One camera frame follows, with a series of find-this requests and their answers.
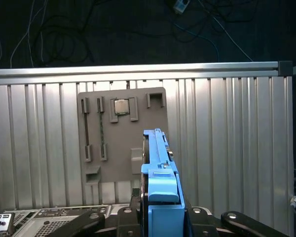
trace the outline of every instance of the gray plastic bracket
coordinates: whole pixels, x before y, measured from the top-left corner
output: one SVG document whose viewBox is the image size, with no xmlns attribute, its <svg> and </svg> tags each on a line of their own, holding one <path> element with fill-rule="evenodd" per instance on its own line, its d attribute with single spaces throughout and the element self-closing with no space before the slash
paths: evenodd
<svg viewBox="0 0 296 237">
<path fill-rule="evenodd" d="M 92 145 L 85 146 L 85 162 L 91 162 L 92 161 Z"/>
<path fill-rule="evenodd" d="M 129 114 L 131 121 L 138 121 L 137 97 L 129 98 Z"/>
<path fill-rule="evenodd" d="M 81 109 L 83 114 L 89 113 L 89 98 L 85 97 L 81 100 Z"/>
<path fill-rule="evenodd" d="M 100 160 L 101 161 L 106 161 L 108 160 L 108 157 L 107 157 L 107 144 L 103 144 L 103 145 L 100 145 Z"/>
<path fill-rule="evenodd" d="M 166 98 L 164 92 L 147 93 L 147 108 L 151 107 L 151 99 L 158 99 L 161 101 L 161 107 L 166 106 Z"/>
<path fill-rule="evenodd" d="M 118 122 L 118 116 L 115 114 L 115 98 L 110 99 L 110 122 Z"/>
<path fill-rule="evenodd" d="M 97 112 L 99 113 L 101 113 L 101 112 L 104 112 L 104 107 L 103 107 L 103 104 L 104 104 L 104 102 L 103 102 L 103 96 L 101 96 L 101 97 L 98 97 L 97 98 Z"/>
<path fill-rule="evenodd" d="M 100 174 L 100 166 L 93 166 L 90 169 L 87 169 L 85 171 L 85 176 L 86 176 L 86 185 L 95 185 L 98 184 L 100 179 L 101 179 L 101 174 Z"/>
<path fill-rule="evenodd" d="M 141 174 L 143 148 L 131 148 L 132 173 Z"/>
</svg>

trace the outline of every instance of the gray slot holder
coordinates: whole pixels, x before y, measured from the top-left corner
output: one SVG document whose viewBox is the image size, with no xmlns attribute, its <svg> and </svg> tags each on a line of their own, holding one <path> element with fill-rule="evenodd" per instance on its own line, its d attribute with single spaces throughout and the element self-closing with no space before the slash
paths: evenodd
<svg viewBox="0 0 296 237">
<path fill-rule="evenodd" d="M 139 179 L 143 130 L 168 133 L 165 89 L 84 92 L 77 100 L 84 183 Z"/>
</svg>

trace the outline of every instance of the metal grille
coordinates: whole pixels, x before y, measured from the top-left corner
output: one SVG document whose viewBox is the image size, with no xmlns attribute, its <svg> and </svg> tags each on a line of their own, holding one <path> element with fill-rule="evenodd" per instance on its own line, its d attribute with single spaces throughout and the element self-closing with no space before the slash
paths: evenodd
<svg viewBox="0 0 296 237">
<path fill-rule="evenodd" d="M 0 70 L 0 209 L 127 203 L 138 180 L 82 185 L 76 97 L 162 86 L 169 145 L 191 204 L 217 216 L 241 211 L 293 236 L 292 78 L 278 77 L 277 67 Z"/>
<path fill-rule="evenodd" d="M 69 221 L 53 221 L 50 222 L 48 225 L 43 225 L 35 234 L 35 237 L 44 237 L 55 230 L 57 230 L 59 227 L 63 226 L 64 224 L 68 223 Z"/>
<path fill-rule="evenodd" d="M 23 216 L 23 214 L 19 214 L 17 217 L 15 217 L 13 220 L 13 225 L 15 225 Z"/>
</svg>

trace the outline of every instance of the dark background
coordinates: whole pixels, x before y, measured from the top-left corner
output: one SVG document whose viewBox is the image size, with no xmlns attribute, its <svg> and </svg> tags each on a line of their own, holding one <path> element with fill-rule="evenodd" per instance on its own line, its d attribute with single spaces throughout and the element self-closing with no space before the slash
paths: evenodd
<svg viewBox="0 0 296 237">
<path fill-rule="evenodd" d="M 223 14 L 231 12 L 228 16 L 231 20 L 246 20 L 254 15 L 251 21 L 242 23 L 227 23 L 217 16 L 254 61 L 292 60 L 296 65 L 296 0 L 207 1 L 235 5 L 219 8 Z M 11 54 L 27 31 L 32 3 L 32 0 L 0 0 L 0 68 L 10 68 Z M 210 42 L 183 32 L 174 24 L 183 28 L 195 25 L 189 30 L 216 45 L 220 62 L 249 61 L 213 18 L 207 17 L 197 0 L 191 1 L 182 16 L 171 12 L 163 0 L 96 0 L 95 3 L 92 7 L 92 0 L 49 0 L 45 24 L 41 26 L 43 9 L 31 24 L 32 54 L 25 37 L 14 54 L 12 68 L 32 67 L 31 55 L 34 67 L 218 62 Z M 36 0 L 32 17 L 43 6 L 44 0 Z M 91 7 L 93 11 L 82 30 Z M 296 168 L 296 77 L 293 101 Z"/>
</svg>

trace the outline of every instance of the corrugated metal panel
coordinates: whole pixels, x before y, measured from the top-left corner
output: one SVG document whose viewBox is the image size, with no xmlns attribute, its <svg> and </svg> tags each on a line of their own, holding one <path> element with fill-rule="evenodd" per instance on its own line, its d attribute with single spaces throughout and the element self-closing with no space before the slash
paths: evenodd
<svg viewBox="0 0 296 237">
<path fill-rule="evenodd" d="M 75 78 L 0 85 L 0 209 L 128 202 L 139 181 L 82 186 L 76 96 L 163 86 L 169 142 L 190 202 L 217 216 L 242 211 L 292 234 L 291 78 Z"/>
</svg>

